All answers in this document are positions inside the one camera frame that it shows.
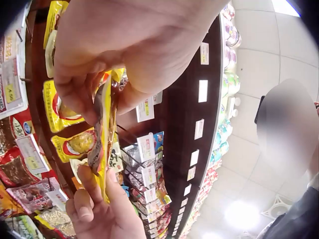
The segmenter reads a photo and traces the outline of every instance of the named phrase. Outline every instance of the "packaged food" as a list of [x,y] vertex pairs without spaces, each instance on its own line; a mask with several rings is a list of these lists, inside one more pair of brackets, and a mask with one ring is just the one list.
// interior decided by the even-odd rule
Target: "packaged food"
[[59,189],[56,178],[45,178],[34,185],[25,185],[17,188],[7,188],[6,191],[22,206],[26,213],[31,214],[35,210],[43,210],[52,207],[52,201],[46,195]]
[[51,141],[61,161],[66,163],[71,158],[78,159],[90,152],[96,142],[96,135],[94,129],[90,128],[70,138],[55,135]]
[[82,184],[81,180],[78,177],[78,168],[80,165],[87,165],[87,158],[83,160],[78,160],[76,158],[70,158],[70,164],[75,178],[79,184]]
[[58,96],[53,80],[43,84],[43,99],[50,130],[54,133],[84,121],[81,115],[67,107]]
[[58,207],[54,206],[52,209],[47,209],[43,212],[35,211],[37,216],[34,218],[41,222],[44,226],[55,228],[60,224],[71,222],[70,217],[66,212],[61,211]]
[[105,194],[105,172],[109,167],[112,153],[116,108],[119,98],[119,83],[114,80],[114,75],[116,73],[113,73],[111,79],[100,86],[96,93],[94,107],[98,112],[99,120],[94,125],[94,132],[97,140],[87,156],[88,164],[96,176],[105,201],[108,201]]
[[5,190],[0,181],[0,220],[23,213],[24,210]]
[[6,154],[0,156],[0,178],[9,187],[34,184],[39,181],[39,178],[28,170],[17,146],[12,147]]
[[43,49],[46,48],[49,36],[53,30],[58,30],[59,19],[65,12],[69,3],[67,1],[52,1],[47,17],[47,25],[44,33]]

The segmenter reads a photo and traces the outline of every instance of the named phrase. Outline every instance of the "ceiling light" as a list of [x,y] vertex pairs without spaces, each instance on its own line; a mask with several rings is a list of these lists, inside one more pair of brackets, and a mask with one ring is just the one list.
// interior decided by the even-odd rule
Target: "ceiling light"
[[227,208],[225,218],[233,227],[248,230],[258,223],[259,213],[253,205],[236,201]]

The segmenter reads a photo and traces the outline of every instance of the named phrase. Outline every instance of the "plastic wrapper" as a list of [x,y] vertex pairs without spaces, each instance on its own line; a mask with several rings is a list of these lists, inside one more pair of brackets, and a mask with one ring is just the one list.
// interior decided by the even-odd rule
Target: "plastic wrapper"
[[121,80],[122,74],[123,71],[113,70],[111,79],[100,86],[94,99],[94,108],[98,113],[99,120],[94,125],[97,140],[92,151],[88,153],[88,165],[96,176],[105,201],[108,201],[105,193],[105,172],[109,167],[112,154],[116,127],[115,116],[119,97],[118,82]]
[[67,126],[84,121],[81,115],[70,110],[70,108],[61,101],[56,92],[53,80],[44,82],[43,99],[45,112],[52,132],[59,132]]
[[0,181],[0,220],[23,213],[23,208],[6,192]]
[[47,25],[44,33],[43,49],[46,48],[49,36],[53,30],[58,30],[59,20],[69,3],[67,1],[52,1],[47,17]]
[[70,138],[57,135],[51,138],[61,161],[66,163],[71,158],[78,159],[90,152],[96,142],[94,128],[90,128]]
[[17,188],[8,188],[6,191],[22,206],[26,213],[52,207],[52,201],[46,192],[60,188],[56,178],[43,179],[34,185],[25,185]]

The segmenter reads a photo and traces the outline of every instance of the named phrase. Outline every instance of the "yellow snack package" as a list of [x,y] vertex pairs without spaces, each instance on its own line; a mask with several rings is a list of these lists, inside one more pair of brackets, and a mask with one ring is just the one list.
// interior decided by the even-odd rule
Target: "yellow snack package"
[[109,199],[105,193],[105,172],[109,167],[112,153],[116,126],[115,115],[119,96],[119,82],[114,79],[116,77],[117,75],[113,73],[111,79],[108,79],[96,93],[94,107],[99,120],[94,125],[94,131],[97,141],[92,151],[87,155],[89,167],[95,174],[103,199],[107,202],[109,202]]
[[96,134],[92,127],[70,138],[55,135],[51,138],[51,141],[61,161],[66,163],[71,158],[78,159],[90,152],[96,143]]
[[63,104],[56,92],[53,80],[43,83],[43,100],[50,130],[53,133],[84,121],[81,115],[76,114]]
[[48,39],[53,30],[58,30],[59,19],[65,12],[69,3],[67,1],[52,1],[47,17],[47,25],[45,27],[43,49],[47,47]]

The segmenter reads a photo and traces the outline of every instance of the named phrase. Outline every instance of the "white ceiling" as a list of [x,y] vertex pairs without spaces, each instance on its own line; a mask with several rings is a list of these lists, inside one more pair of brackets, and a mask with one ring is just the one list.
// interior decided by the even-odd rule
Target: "white ceiling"
[[[233,0],[233,6],[235,25],[242,37],[236,50],[236,70],[241,82],[236,96],[241,105],[237,107],[239,115],[231,119],[234,129],[228,138],[229,152],[222,158],[218,180],[192,226],[190,239],[206,239],[206,233],[215,233],[218,239],[238,238],[243,232],[224,218],[230,203],[241,200],[263,212],[276,194],[298,200],[308,183],[306,175],[285,181],[265,162],[254,118],[261,96],[287,78],[302,82],[312,99],[319,101],[318,47],[301,19],[275,13],[271,0]],[[259,223],[249,233],[259,234],[271,221],[260,215]]]

